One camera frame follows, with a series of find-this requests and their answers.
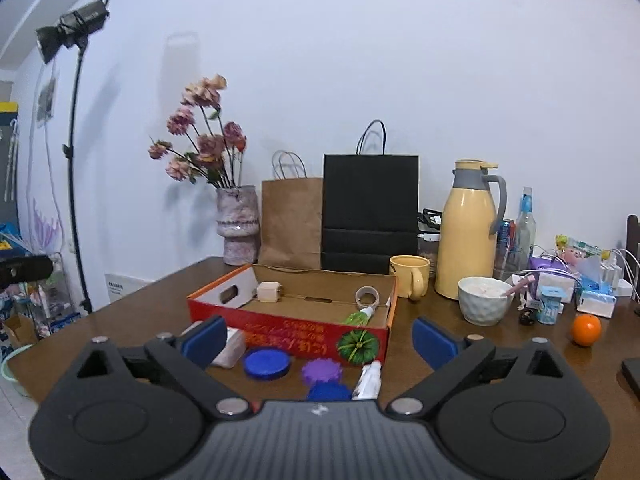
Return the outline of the green transparent bottle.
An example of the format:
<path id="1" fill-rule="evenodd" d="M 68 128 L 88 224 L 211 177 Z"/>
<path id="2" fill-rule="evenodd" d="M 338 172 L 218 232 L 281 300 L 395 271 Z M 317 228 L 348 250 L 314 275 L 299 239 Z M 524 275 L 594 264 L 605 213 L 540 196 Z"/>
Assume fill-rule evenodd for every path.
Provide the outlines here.
<path id="1" fill-rule="evenodd" d="M 375 307 L 365 307 L 352 312 L 344 321 L 345 325 L 350 326 L 367 326 L 372 316 L 375 314 Z"/>

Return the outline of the white square plug adapter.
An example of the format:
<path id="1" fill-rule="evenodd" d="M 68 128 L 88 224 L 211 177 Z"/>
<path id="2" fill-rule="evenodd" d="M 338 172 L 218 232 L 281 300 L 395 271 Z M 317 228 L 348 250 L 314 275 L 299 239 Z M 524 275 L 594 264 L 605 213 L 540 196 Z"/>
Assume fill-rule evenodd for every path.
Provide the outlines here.
<path id="1" fill-rule="evenodd" d="M 263 304 L 274 304 L 280 300 L 282 290 L 279 282 L 261 282 L 256 287 L 256 298 Z"/>

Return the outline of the white ceramic bowl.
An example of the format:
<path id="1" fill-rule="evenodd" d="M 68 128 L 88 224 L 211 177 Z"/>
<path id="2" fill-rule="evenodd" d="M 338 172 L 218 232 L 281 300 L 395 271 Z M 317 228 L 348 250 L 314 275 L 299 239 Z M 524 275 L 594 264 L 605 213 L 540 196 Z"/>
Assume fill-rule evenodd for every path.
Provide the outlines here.
<path id="1" fill-rule="evenodd" d="M 509 283 L 494 278 L 462 278 L 458 281 L 458 303 L 465 321 L 476 326 L 497 325 L 511 305 L 510 289 Z"/>

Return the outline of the white plastic wipes container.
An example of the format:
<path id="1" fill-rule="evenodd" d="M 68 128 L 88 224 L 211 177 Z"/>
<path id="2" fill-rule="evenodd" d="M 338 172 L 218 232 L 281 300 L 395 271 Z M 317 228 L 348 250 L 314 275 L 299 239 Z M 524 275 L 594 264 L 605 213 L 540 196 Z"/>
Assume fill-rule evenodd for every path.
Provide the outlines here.
<path id="1" fill-rule="evenodd" d="M 177 348 L 190 362 L 205 370 L 216 366 L 230 370 L 245 353 L 244 334 L 228 328 L 222 318 L 193 323 L 178 338 Z"/>

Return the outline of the small white spray bottle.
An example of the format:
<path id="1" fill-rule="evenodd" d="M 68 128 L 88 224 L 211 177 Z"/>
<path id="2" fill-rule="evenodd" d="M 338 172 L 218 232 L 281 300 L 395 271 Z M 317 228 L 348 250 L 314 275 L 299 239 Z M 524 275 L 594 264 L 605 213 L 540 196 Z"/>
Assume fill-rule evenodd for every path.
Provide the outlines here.
<path id="1" fill-rule="evenodd" d="M 378 360 L 365 365 L 356 387 L 352 390 L 352 400 L 376 400 L 381 390 L 382 363 Z"/>

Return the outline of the orange fruit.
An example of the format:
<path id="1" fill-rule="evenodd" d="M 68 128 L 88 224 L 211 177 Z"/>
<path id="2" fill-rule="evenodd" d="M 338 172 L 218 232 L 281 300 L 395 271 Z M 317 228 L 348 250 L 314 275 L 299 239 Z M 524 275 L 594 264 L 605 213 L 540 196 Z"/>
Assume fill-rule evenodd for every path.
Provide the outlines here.
<path id="1" fill-rule="evenodd" d="M 570 336 L 574 344 L 589 348 L 601 337 L 602 325 L 600 320 L 592 314 L 577 315 L 570 328 Z"/>

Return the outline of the purple packaged item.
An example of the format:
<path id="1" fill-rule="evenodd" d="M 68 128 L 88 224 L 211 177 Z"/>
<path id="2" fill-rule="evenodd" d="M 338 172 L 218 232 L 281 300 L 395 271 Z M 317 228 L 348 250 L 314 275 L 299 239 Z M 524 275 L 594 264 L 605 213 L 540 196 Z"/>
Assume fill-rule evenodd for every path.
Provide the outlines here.
<path id="1" fill-rule="evenodd" d="M 555 256 L 540 256 L 528 258 L 529 270 L 537 271 L 567 271 L 567 264 L 559 257 Z"/>

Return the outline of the yellow mug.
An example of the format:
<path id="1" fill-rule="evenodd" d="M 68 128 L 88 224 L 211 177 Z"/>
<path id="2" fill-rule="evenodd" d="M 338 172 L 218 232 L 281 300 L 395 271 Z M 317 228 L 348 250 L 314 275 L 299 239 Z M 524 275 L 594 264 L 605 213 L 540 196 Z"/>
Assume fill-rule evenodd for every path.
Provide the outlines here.
<path id="1" fill-rule="evenodd" d="M 430 278 L 430 260 L 420 256 L 398 255 L 390 258 L 390 274 L 396 278 L 397 295 L 413 302 L 426 295 Z"/>

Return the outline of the yellow thermos jug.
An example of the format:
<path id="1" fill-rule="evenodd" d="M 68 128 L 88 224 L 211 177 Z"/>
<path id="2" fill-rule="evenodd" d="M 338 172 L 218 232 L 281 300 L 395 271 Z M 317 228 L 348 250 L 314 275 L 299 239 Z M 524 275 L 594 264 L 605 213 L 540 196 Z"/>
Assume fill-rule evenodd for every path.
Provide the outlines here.
<path id="1" fill-rule="evenodd" d="M 506 213 L 506 181 L 479 159 L 458 159 L 442 211 L 435 290 L 456 300 L 462 278 L 494 273 L 497 233 Z"/>

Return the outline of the purple ridged cap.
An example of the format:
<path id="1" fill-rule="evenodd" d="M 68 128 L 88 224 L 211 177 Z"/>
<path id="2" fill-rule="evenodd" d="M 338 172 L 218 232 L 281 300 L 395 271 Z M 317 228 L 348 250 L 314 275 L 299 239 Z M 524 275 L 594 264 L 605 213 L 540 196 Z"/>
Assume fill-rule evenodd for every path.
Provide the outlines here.
<path id="1" fill-rule="evenodd" d="M 340 382 L 342 375 L 341 364 L 331 359 L 314 359 L 302 368 L 303 381 L 309 387 L 325 382 Z"/>

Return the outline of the clear glass bottle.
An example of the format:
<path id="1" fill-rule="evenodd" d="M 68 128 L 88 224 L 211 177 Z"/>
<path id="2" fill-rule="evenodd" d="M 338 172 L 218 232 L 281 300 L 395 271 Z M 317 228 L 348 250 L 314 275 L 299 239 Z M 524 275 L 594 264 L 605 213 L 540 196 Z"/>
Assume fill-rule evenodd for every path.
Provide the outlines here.
<path id="1" fill-rule="evenodd" d="M 528 259 L 533 253 L 536 235 L 536 221 L 533 215 L 533 190 L 526 186 L 520 203 L 520 214 L 515 230 L 515 264 L 519 271 L 528 267 Z"/>

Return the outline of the purple ceramic vase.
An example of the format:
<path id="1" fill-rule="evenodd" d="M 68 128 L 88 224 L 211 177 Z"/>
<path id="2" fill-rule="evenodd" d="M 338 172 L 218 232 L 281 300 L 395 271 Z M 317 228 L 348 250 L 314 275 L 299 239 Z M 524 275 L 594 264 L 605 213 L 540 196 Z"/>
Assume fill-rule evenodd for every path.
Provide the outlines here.
<path id="1" fill-rule="evenodd" d="M 218 188 L 217 233 L 224 239 L 224 263 L 244 266 L 258 256 L 259 207 L 254 185 Z"/>

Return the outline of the dark wooden chair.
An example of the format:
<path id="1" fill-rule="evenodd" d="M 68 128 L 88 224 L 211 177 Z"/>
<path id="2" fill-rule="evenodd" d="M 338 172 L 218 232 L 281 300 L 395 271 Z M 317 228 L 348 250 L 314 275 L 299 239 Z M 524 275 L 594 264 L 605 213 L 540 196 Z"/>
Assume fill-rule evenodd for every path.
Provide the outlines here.
<path id="1" fill-rule="evenodd" d="M 628 276 L 634 285 L 634 299 L 639 301 L 639 244 L 640 222 L 636 214 L 630 214 L 626 226 L 626 261 L 629 266 Z"/>

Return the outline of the black paper bag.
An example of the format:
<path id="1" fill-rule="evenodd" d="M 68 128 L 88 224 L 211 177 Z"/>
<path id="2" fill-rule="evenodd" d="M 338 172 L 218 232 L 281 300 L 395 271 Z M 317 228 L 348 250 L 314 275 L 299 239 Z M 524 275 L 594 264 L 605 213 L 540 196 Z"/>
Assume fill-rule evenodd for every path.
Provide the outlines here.
<path id="1" fill-rule="evenodd" d="M 372 120 L 352 154 L 323 159 L 323 270 L 386 274 L 390 258 L 418 248 L 419 157 L 386 153 L 384 122 Z"/>

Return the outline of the studio light on stand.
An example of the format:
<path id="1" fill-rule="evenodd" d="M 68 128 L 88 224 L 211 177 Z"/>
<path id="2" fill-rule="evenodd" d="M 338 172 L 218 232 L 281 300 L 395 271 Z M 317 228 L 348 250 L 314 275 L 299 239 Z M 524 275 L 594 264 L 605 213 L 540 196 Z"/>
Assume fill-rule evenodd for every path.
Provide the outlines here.
<path id="1" fill-rule="evenodd" d="M 66 159 L 68 211 L 70 212 L 70 232 L 75 249 L 76 268 L 80 284 L 80 306 L 87 314 L 93 312 L 86 282 L 84 263 L 79 245 L 76 194 L 75 194 L 75 133 L 79 83 L 89 38 L 101 30 L 110 17 L 108 6 L 110 0 L 94 0 L 80 8 L 71 10 L 60 16 L 55 25 L 43 26 L 35 31 L 37 47 L 44 64 L 51 63 L 62 48 L 76 49 L 72 97 L 70 98 L 70 118 L 68 118 L 67 142 L 62 150 Z"/>

